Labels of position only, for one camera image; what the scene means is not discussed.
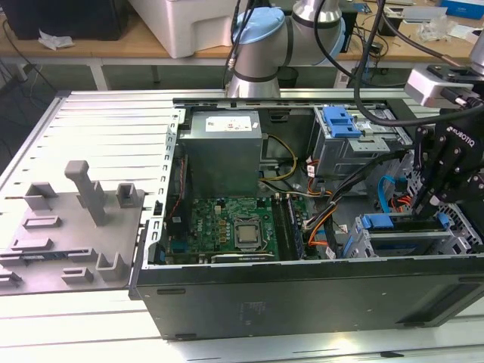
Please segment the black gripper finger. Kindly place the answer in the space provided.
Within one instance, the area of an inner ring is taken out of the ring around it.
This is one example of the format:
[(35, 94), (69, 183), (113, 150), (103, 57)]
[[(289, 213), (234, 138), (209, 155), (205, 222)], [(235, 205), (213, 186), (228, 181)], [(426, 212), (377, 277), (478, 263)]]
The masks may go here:
[(464, 151), (452, 126), (417, 128), (413, 167), (420, 174), (421, 187), (412, 205), (413, 216), (426, 219), (447, 201)]
[(443, 203), (465, 203), (483, 199), (483, 174), (474, 173), (469, 178), (446, 183), (438, 193)]

